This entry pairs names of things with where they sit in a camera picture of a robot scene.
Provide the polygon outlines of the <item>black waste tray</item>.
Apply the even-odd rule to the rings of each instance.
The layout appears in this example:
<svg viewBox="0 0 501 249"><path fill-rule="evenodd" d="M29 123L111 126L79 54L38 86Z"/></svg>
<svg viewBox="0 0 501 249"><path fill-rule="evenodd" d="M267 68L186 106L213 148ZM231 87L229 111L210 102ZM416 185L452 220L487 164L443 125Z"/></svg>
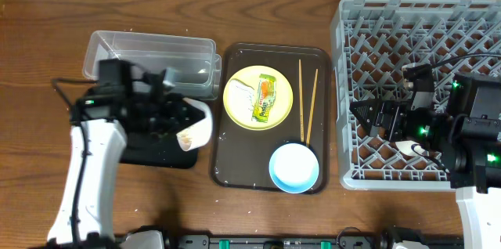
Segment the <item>black waste tray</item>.
<svg viewBox="0 0 501 249"><path fill-rule="evenodd" d="M131 133L120 162L162 168L188 169L195 165L198 149L183 151L175 136L157 138Z"/></svg>

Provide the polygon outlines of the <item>grey dishwasher rack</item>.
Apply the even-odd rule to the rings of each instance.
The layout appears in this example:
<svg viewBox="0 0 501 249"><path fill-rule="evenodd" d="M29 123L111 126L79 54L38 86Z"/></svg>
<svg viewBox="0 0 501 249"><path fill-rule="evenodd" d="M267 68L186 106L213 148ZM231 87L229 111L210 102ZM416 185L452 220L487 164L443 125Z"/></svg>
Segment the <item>grey dishwasher rack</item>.
<svg viewBox="0 0 501 249"><path fill-rule="evenodd" d="M353 102L409 99L402 69L434 66L433 106L443 111L459 71L499 76L499 0L341 0L330 24L337 83L337 159L349 190L450 189L434 158L407 157L365 133Z"/></svg>

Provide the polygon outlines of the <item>yellow plate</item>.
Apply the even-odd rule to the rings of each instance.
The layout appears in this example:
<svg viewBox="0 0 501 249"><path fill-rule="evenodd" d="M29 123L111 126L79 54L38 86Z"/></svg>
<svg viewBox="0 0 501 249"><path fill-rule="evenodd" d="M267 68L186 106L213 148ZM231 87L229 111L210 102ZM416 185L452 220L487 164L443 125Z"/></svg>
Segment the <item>yellow plate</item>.
<svg viewBox="0 0 501 249"><path fill-rule="evenodd" d="M294 94L288 79L266 66L238 70L223 92L226 113L237 125L263 131L281 124L292 109Z"/></svg>

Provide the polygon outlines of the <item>black rail at table edge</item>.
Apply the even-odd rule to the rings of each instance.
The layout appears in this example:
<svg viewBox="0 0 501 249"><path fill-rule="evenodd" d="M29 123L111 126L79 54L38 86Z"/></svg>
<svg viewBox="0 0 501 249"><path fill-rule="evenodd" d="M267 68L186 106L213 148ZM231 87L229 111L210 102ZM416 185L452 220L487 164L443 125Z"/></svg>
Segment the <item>black rail at table edge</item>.
<svg viewBox="0 0 501 249"><path fill-rule="evenodd" d="M341 230L337 236L208 236L202 234L173 236L152 226L117 238L121 248L177 249L391 249L430 248L461 249L463 238L425 236L417 229L388 227L379 236L362 233L355 227Z"/></svg>

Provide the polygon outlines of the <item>wooden chopstick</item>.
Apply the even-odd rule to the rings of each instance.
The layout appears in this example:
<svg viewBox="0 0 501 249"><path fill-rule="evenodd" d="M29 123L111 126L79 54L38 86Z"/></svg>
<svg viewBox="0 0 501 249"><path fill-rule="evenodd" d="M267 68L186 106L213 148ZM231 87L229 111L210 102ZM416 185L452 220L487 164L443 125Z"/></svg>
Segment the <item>wooden chopstick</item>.
<svg viewBox="0 0 501 249"><path fill-rule="evenodd" d="M312 136L312 122L313 122L313 116L314 116L314 110L315 110L315 98L316 98L316 89L317 89L317 81L318 81L318 68L315 69L315 77L314 77L314 82L313 82L313 87L312 87L312 98L311 98L311 105L310 105L310 111L309 111L309 118L308 118L308 130L307 130L307 137L305 140L305 145L307 147L310 146L310 141L311 141L311 136Z"/></svg>
<svg viewBox="0 0 501 249"><path fill-rule="evenodd" d="M298 60L298 91L299 91L299 111L300 111L300 139L305 141L304 130L304 107L303 107L303 86L302 86L302 63Z"/></svg>

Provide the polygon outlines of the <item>pink white bowl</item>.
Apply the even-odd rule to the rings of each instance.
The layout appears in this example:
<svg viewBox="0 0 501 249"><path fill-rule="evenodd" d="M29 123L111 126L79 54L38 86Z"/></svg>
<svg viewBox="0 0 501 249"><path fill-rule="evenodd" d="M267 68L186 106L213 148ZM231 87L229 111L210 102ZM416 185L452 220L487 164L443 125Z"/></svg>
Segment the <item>pink white bowl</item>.
<svg viewBox="0 0 501 249"><path fill-rule="evenodd" d="M204 112L204 118L176 134L178 144L185 152L205 146L213 131L213 117L210 107L201 101L184 98L191 106Z"/></svg>

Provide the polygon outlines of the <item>green snack wrapper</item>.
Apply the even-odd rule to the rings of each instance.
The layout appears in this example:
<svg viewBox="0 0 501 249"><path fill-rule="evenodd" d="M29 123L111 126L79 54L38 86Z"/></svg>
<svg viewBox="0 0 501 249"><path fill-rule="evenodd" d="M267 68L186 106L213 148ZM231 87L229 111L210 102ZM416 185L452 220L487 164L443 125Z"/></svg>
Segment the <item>green snack wrapper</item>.
<svg viewBox="0 0 501 249"><path fill-rule="evenodd" d="M261 74L259 76L258 95L254 104L252 120L267 123L269 114L276 100L276 78Z"/></svg>

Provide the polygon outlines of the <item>blue bowl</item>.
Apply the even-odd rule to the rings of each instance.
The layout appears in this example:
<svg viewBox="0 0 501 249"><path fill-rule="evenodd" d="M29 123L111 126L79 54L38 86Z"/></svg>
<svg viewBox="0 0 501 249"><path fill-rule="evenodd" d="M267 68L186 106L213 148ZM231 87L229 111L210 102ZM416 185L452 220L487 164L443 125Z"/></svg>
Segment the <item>blue bowl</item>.
<svg viewBox="0 0 501 249"><path fill-rule="evenodd" d="M283 192L305 193L319 178L319 162L305 144L283 144L270 157L269 176Z"/></svg>

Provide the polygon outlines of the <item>brown serving tray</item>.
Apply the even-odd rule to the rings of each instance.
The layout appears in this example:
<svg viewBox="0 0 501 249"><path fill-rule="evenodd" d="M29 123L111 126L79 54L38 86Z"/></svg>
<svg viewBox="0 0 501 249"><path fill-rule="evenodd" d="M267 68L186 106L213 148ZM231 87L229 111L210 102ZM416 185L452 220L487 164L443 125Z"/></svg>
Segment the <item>brown serving tray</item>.
<svg viewBox="0 0 501 249"><path fill-rule="evenodd" d="M222 83L238 70L253 65L271 67L282 73L292 90L298 90L298 60L302 63L304 130L307 136L315 69L318 81L310 147L319 162L319 178L308 191L321 192L330 176L330 84L328 54L317 48L236 43L228 47L222 61ZM286 143L300 140L299 99L294 99L287 118L274 128L251 131L237 125L224 108L214 115L214 149L210 176L220 186L277 191L269 176L272 153Z"/></svg>

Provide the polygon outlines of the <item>right wooden chopstick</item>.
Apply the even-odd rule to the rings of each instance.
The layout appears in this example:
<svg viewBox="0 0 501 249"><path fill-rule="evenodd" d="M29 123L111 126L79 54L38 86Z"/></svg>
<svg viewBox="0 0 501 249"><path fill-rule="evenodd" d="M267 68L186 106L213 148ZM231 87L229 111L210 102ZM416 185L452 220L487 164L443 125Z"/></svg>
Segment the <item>right wooden chopstick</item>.
<svg viewBox="0 0 501 249"><path fill-rule="evenodd" d="M309 111L309 118L308 118L308 130L307 130L307 137L305 140L305 145L307 147L310 146L310 141L311 141L311 136L312 136L312 122L313 122L313 116L314 116L314 110L315 110L315 98L316 98L316 89L317 89L317 81L318 81L318 68L315 69L315 77L314 77L314 82L313 82L313 87L312 87L312 98L311 98L311 105L310 105L310 111Z"/></svg>

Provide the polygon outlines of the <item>left wooden chopstick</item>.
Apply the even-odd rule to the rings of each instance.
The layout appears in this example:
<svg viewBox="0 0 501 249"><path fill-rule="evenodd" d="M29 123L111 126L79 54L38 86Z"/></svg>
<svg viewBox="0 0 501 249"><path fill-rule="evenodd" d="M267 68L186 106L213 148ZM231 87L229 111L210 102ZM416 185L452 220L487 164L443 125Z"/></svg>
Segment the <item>left wooden chopstick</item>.
<svg viewBox="0 0 501 249"><path fill-rule="evenodd" d="M298 91L299 91L299 111L300 111L300 139L305 141L304 130L304 107L303 107L303 86L302 86L302 63L298 60Z"/></svg>

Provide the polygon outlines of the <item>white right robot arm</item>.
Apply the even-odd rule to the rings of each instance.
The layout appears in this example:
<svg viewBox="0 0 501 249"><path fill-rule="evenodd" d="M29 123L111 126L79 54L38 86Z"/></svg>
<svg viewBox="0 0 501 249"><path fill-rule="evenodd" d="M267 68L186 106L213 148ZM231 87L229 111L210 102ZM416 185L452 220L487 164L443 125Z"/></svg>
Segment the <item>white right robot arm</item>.
<svg viewBox="0 0 501 249"><path fill-rule="evenodd" d="M500 246L500 79L457 73L445 112L406 101L369 99L350 111L371 136L410 141L413 155L438 152L463 225L466 248Z"/></svg>

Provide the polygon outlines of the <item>clear plastic bin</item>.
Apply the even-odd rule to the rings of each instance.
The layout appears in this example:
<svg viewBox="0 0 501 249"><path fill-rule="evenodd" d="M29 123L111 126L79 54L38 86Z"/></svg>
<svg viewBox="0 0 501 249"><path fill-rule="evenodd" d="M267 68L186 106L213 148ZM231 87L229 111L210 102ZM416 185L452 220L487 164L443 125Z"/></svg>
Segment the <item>clear plastic bin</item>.
<svg viewBox="0 0 501 249"><path fill-rule="evenodd" d="M209 38L123 31L95 31L90 37L82 73L98 77L100 60L117 58L138 63L154 74L166 68L175 71L174 93L192 99L218 97L222 58Z"/></svg>

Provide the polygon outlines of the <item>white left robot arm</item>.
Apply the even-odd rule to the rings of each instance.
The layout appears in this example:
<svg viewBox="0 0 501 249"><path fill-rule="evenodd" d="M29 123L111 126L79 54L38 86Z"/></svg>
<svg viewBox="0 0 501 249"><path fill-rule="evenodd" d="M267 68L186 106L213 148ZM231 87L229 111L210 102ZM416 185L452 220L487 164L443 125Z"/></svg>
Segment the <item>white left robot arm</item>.
<svg viewBox="0 0 501 249"><path fill-rule="evenodd" d="M207 144L206 103L179 94L94 93L71 107L71 157L48 248L122 248L113 230L117 169L128 134L172 135L193 150Z"/></svg>

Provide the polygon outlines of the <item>white napkin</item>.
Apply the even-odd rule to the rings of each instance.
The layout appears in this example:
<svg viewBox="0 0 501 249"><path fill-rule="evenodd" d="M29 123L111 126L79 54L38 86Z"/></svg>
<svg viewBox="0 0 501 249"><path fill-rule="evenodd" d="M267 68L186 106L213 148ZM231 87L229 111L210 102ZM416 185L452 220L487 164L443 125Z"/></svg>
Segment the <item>white napkin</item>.
<svg viewBox="0 0 501 249"><path fill-rule="evenodd" d="M249 116L254 109L255 91L242 81L232 79L228 87L229 108L235 114Z"/></svg>

